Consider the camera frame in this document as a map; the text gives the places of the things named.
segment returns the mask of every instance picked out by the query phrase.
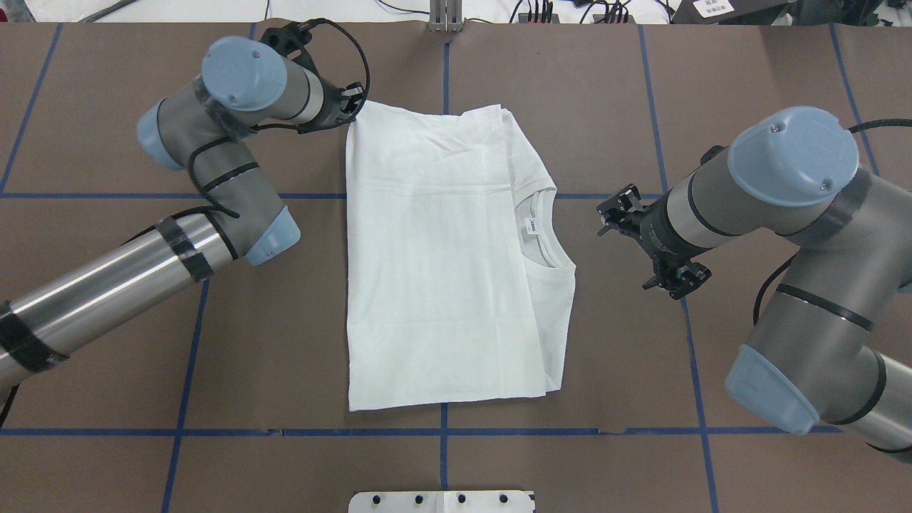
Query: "wire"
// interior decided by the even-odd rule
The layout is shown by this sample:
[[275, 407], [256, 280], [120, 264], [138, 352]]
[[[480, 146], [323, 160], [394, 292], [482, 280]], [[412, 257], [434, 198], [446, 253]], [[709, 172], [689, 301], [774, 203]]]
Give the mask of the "wire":
[[516, 2], [516, 7], [513, 8], [513, 13], [510, 15], [510, 21], [508, 21], [507, 23], [513, 22], [513, 19], [516, 17], [516, 11], [519, 11], [519, 6], [522, 4], [523, 4], [523, 0], [519, 0], [519, 2]]
[[[194, 206], [194, 207], [188, 208], [188, 209], [186, 209], [186, 210], [181, 210], [181, 211], [178, 212], [177, 214], [171, 214], [171, 215], [169, 215], [169, 217], [172, 218], [172, 219], [174, 219], [175, 221], [177, 221], [178, 219], [180, 219], [180, 218], [182, 218], [182, 217], [186, 217], [186, 216], [188, 216], [188, 215], [193, 215], [193, 214], [206, 214], [206, 213], [212, 212], [213, 210], [215, 210], [215, 208], [213, 208], [211, 205], [206, 205], [206, 206]], [[124, 241], [124, 243], [121, 244], [121, 246], [124, 246], [124, 245], [126, 245], [126, 244], [129, 244], [129, 243], [133, 242], [134, 240], [136, 240], [136, 239], [138, 239], [138, 238], [140, 238], [140, 237], [142, 237], [142, 236], [148, 234], [149, 232], [151, 232], [151, 231], [153, 231], [153, 230], [155, 230], [155, 225], [149, 226], [149, 227], [146, 228], [145, 230], [142, 230], [141, 232], [137, 233], [136, 235], [130, 237], [129, 239], [127, 239], [126, 241]]]
[[216, 139], [215, 141], [208, 142], [208, 143], [204, 144], [203, 146], [200, 146], [196, 150], [193, 150], [193, 153], [190, 154], [190, 158], [187, 159], [187, 174], [190, 175], [190, 181], [193, 182], [193, 187], [196, 187], [196, 192], [200, 193], [202, 198], [204, 200], [206, 200], [207, 202], [209, 202], [209, 204], [212, 205], [213, 210], [218, 210], [219, 212], [224, 212], [225, 215], [227, 215], [229, 217], [233, 217], [234, 219], [237, 219], [238, 217], [241, 216], [240, 214], [238, 214], [234, 210], [228, 208], [227, 206], [219, 203], [219, 200], [215, 199], [211, 194], [209, 194], [208, 191], [206, 191], [202, 188], [202, 184], [200, 183], [200, 180], [196, 177], [196, 171], [193, 169], [193, 164], [196, 162], [196, 157], [199, 156], [200, 153], [205, 152], [206, 150], [209, 150], [220, 144], [225, 144], [226, 142], [230, 142], [230, 141], [231, 141], [230, 137], [222, 137], [221, 139]]
[[402, 7], [396, 7], [395, 5], [387, 4], [387, 3], [384, 2], [383, 0], [377, 0], [377, 2], [378, 2], [379, 4], [382, 4], [382, 5], [385, 5], [385, 6], [389, 7], [390, 9], [394, 9], [394, 10], [400, 11], [401, 13], [414, 13], [414, 14], [416, 14], [416, 15], [428, 15], [428, 16], [430, 16], [430, 11], [417, 11], [417, 10], [415, 10], [415, 9], [403, 9]]
[[107, 15], [114, 14], [115, 12], [126, 7], [127, 5], [130, 5], [130, 4], [132, 4], [134, 2], [138, 2], [138, 1], [139, 0], [120, 0], [119, 2], [117, 2], [114, 5], [105, 7], [104, 9], [101, 9], [100, 11], [98, 11], [96, 13], [92, 13], [92, 14], [80, 19], [78, 22], [79, 23], [92, 23], [92, 22], [98, 21], [101, 18], [103, 18]]
[[772, 272], [772, 274], [770, 275], [770, 277], [766, 278], [766, 281], [764, 281], [763, 285], [760, 286], [760, 290], [757, 291], [757, 298], [753, 301], [753, 325], [754, 326], [756, 326], [757, 321], [760, 320], [760, 305], [761, 305], [761, 303], [763, 303], [763, 296], [766, 295], [766, 289], [769, 288], [770, 285], [772, 285], [772, 282], [775, 281], [776, 278], [779, 277], [779, 275], [781, 275], [783, 272], [785, 272], [785, 269], [789, 268], [789, 266], [792, 264], [792, 261], [795, 260], [795, 257], [797, 255], [798, 254], [795, 253], [794, 255], [792, 255], [791, 258], [789, 258], [781, 266], [779, 266], [779, 268], [774, 270]]
[[[328, 20], [326, 18], [316, 18], [316, 19], [306, 21], [305, 24], [309, 24], [311, 26], [311, 28], [313, 28], [315, 26], [320, 26], [320, 25], [329, 25], [329, 26], [332, 26], [335, 30], [338, 30], [339, 32], [341, 32], [342, 35], [347, 37], [348, 40], [351, 41], [352, 45], [355, 46], [355, 50], [357, 50], [358, 55], [361, 56], [361, 64], [364, 65], [363, 98], [361, 100], [361, 103], [359, 103], [358, 106], [355, 107], [355, 110], [351, 113], [351, 115], [349, 115], [344, 120], [338, 121], [331, 125], [327, 125], [325, 127], [319, 127], [319, 128], [315, 128], [315, 129], [308, 128], [306, 131], [331, 130], [331, 129], [338, 128], [343, 125], [347, 125], [350, 122], [355, 120], [355, 116], [357, 116], [358, 113], [361, 112], [361, 109], [364, 108], [364, 104], [367, 103], [367, 101], [368, 101], [368, 94], [370, 92], [370, 66], [368, 66], [368, 57], [366, 55], [364, 55], [364, 48], [361, 47], [361, 45], [358, 43], [358, 40], [355, 39], [351, 34], [348, 33], [348, 31], [345, 28], [342, 28], [342, 26], [340, 24], [336, 23], [335, 21]], [[286, 130], [295, 130], [298, 133], [306, 133], [306, 131], [302, 131], [302, 126], [303, 125], [290, 125], [288, 123], [268, 123], [265, 125], [254, 125], [250, 128], [253, 131], [262, 131], [262, 130], [267, 130], [267, 129], [286, 129]]]
[[9, 415], [9, 410], [13, 407], [13, 400], [16, 398], [17, 392], [19, 392], [19, 385], [9, 389], [9, 393], [6, 395], [3, 410], [0, 411], [0, 427], [3, 427], [4, 422], [6, 422], [6, 416]]
[[[866, 121], [860, 125], [855, 125], [854, 127], [849, 127], [850, 133], [858, 133], [862, 130], [878, 128], [878, 127], [912, 127], [912, 120], [904, 118], [888, 118], [885, 120], [873, 120]], [[789, 268], [792, 264], [792, 261], [795, 260], [795, 257], [798, 254], [792, 255], [791, 258], [786, 260], [779, 268], [774, 270], [770, 277], [766, 278], [766, 281], [763, 282], [763, 285], [760, 286], [760, 290], [757, 292], [757, 298], [753, 302], [753, 324], [757, 324], [757, 320], [760, 319], [760, 304], [763, 302], [763, 296], [766, 295], [766, 289], [770, 287], [772, 282], [779, 277], [785, 269]]]
[[665, 14], [668, 15], [668, 24], [671, 25], [671, 16], [675, 14], [675, 10], [671, 8], [671, 4], [668, 2], [668, 0], [665, 0], [665, 2], [662, 2], [662, 0], [656, 0], [656, 2], [658, 2], [658, 4], [665, 9]]
[[593, 2], [592, 4], [589, 4], [589, 7], [587, 7], [586, 10], [583, 12], [583, 17], [579, 18], [579, 23], [582, 24], [584, 21], [586, 21], [586, 16], [589, 15], [589, 11], [591, 11], [592, 8], [595, 7], [596, 5], [604, 5], [605, 6], [605, 18], [608, 17], [608, 2], [606, 2], [605, 0], [595, 0], [595, 2]]
[[860, 125], [855, 125], [850, 127], [847, 130], [851, 133], [858, 133], [862, 130], [878, 128], [878, 127], [912, 127], [912, 120], [907, 120], [903, 118], [889, 118], [886, 120], [873, 120], [866, 121]]

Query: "blue tape line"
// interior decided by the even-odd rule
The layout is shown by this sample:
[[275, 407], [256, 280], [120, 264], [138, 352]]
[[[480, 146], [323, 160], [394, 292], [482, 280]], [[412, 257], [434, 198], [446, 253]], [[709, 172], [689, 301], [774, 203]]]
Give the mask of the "blue tape line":
[[283, 429], [282, 436], [440, 436], [436, 427], [384, 429]]
[[662, 192], [668, 192], [668, 177], [665, 175], [665, 157], [663, 157], [662, 140], [658, 136], [658, 116], [656, 115], [656, 100], [652, 94], [652, 77], [649, 74], [649, 56], [646, 50], [646, 33], [642, 25], [637, 25], [639, 32], [639, 52], [643, 57], [643, 74], [646, 77], [646, 96], [649, 99], [649, 115], [652, 117], [652, 137], [656, 143], [656, 157], [658, 159], [658, 175], [662, 180]]
[[[707, 434], [787, 434], [773, 426], [715, 426]], [[834, 425], [817, 425], [811, 434], [841, 434]], [[69, 427], [12, 427], [0, 429], [0, 436], [137, 436], [137, 437], [257, 437], [257, 436], [440, 436], [437, 427], [392, 427], [377, 429], [121, 429]], [[694, 436], [699, 427], [631, 427], [620, 433], [595, 427], [447, 427], [447, 436]]]
[[206, 308], [206, 299], [209, 296], [209, 280], [202, 282], [200, 292], [200, 306], [196, 310], [196, 324], [193, 327], [193, 340], [190, 345], [190, 359], [187, 361], [187, 374], [183, 379], [183, 393], [181, 394], [181, 410], [177, 417], [178, 431], [183, 429], [187, 418], [187, 404], [190, 402], [190, 389], [193, 383], [193, 370], [196, 367], [196, 353], [200, 348], [200, 335], [202, 334], [202, 311]]
[[443, 45], [443, 113], [450, 113], [450, 41]]
[[57, 48], [57, 41], [60, 39], [60, 32], [63, 30], [63, 24], [57, 24], [57, 30], [54, 31], [54, 38], [51, 39], [51, 46], [47, 49], [47, 55], [45, 56], [45, 63], [41, 66], [41, 72], [38, 73], [38, 80], [35, 82], [35, 88], [32, 89], [32, 98], [28, 100], [28, 105], [26, 106], [26, 114], [22, 117], [22, 123], [19, 124], [19, 132], [16, 134], [16, 140], [13, 142], [13, 149], [10, 150], [9, 159], [6, 160], [6, 168], [3, 172], [3, 178], [0, 178], [0, 193], [6, 188], [6, 181], [9, 180], [9, 174], [13, 171], [13, 162], [16, 160], [16, 153], [19, 152], [19, 144], [22, 143], [22, 138], [26, 135], [26, 126], [28, 126], [28, 119], [32, 117], [32, 109], [35, 107], [35, 102], [38, 100], [38, 91], [41, 90], [41, 84], [45, 81], [45, 75], [47, 75], [47, 68], [51, 64], [51, 57], [54, 56], [54, 49]]
[[595, 427], [452, 427], [452, 436], [598, 436]]
[[0, 436], [174, 436], [174, 429], [26, 427], [0, 429]]
[[703, 411], [703, 393], [700, 388], [700, 370], [697, 366], [697, 350], [693, 344], [693, 328], [690, 325], [690, 309], [687, 298], [681, 298], [681, 308], [684, 310], [684, 324], [687, 327], [687, 343], [690, 351], [690, 377], [693, 381], [693, 395], [697, 403], [697, 420], [700, 423], [700, 441], [703, 444], [703, 464], [706, 467], [706, 481], [710, 488], [710, 505], [712, 513], [719, 513], [719, 498], [716, 494], [716, 478], [712, 470], [712, 455], [710, 453], [710, 434], [706, 427], [706, 414]]
[[282, 434], [281, 429], [184, 429], [181, 436], [272, 436]]
[[196, 324], [193, 327], [193, 339], [190, 344], [190, 358], [187, 361], [187, 373], [183, 379], [183, 392], [181, 393], [181, 409], [177, 416], [177, 430], [174, 434], [174, 446], [171, 449], [171, 463], [168, 465], [168, 480], [165, 481], [165, 495], [161, 502], [161, 513], [168, 513], [171, 507], [171, 492], [174, 489], [174, 478], [177, 476], [177, 462], [181, 457], [181, 439], [184, 421], [187, 418], [187, 404], [190, 402], [190, 389], [193, 382], [193, 369], [196, 366], [196, 353], [200, 347], [202, 334], [202, 312], [206, 308], [206, 298], [209, 296], [209, 281], [202, 282], [200, 292], [200, 306], [196, 310]]
[[440, 489], [450, 489], [450, 464], [447, 461], [449, 455], [448, 436], [450, 425], [450, 405], [448, 403], [440, 404]]
[[[845, 63], [843, 62], [843, 52], [839, 49], [839, 38], [836, 37], [836, 25], [830, 23], [830, 38], [833, 40], [833, 50], [836, 52], [836, 62], [839, 63], [839, 74], [843, 77], [843, 86], [845, 87], [845, 94], [849, 97], [849, 105], [852, 107], [852, 115], [855, 116], [855, 124], [860, 125], [861, 114], [858, 112], [858, 105], [855, 104], [855, 95], [852, 94], [852, 86], [849, 85], [849, 76], [845, 72]], [[874, 152], [871, 151], [871, 143], [867, 140], [867, 134], [865, 131], [861, 133], [861, 142], [865, 146], [865, 152], [867, 153], [867, 160], [871, 162], [871, 168], [875, 175], [880, 176], [880, 171], [877, 169], [877, 161], [874, 160]]]
[[171, 462], [168, 464], [168, 480], [165, 482], [165, 497], [161, 500], [161, 513], [168, 513], [171, 508], [171, 492], [174, 490], [174, 477], [177, 476], [177, 459], [181, 455], [181, 436], [174, 436], [171, 447]]
[[197, 193], [2, 193], [0, 198], [28, 200], [198, 200]]

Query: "shirt tag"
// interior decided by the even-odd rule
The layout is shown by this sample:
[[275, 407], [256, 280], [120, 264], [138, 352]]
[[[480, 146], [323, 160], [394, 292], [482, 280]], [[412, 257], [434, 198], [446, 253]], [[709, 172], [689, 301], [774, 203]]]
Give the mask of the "shirt tag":
[[529, 232], [530, 236], [538, 235], [538, 219], [534, 217], [525, 218], [525, 231]]

